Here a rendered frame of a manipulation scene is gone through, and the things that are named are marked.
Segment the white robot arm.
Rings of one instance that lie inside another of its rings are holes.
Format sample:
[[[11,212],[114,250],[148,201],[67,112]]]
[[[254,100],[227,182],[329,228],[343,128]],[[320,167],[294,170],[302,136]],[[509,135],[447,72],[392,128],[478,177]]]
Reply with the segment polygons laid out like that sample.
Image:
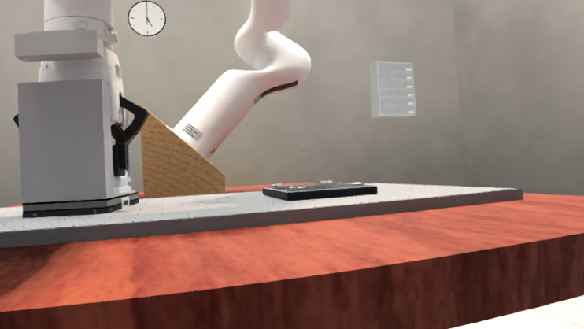
[[[307,52],[276,31],[288,21],[293,0],[251,4],[234,45],[256,71],[226,71],[173,129],[208,161],[259,100],[293,90],[310,72]],[[113,43],[113,0],[44,0],[44,31],[14,34],[15,57],[24,62],[104,58],[103,46],[112,50]]]

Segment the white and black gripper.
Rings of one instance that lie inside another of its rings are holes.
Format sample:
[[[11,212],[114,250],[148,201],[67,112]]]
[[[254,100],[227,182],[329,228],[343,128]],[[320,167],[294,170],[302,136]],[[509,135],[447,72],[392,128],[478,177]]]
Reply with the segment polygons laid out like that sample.
[[[129,168],[128,145],[141,131],[149,112],[124,98],[118,57],[105,46],[103,46],[103,51],[104,58],[42,61],[39,82],[103,79],[109,84],[111,136],[115,139],[115,145],[112,147],[113,174],[115,176],[125,176],[125,170]],[[134,119],[123,130],[122,127],[125,125],[126,120],[125,109],[134,114]]]

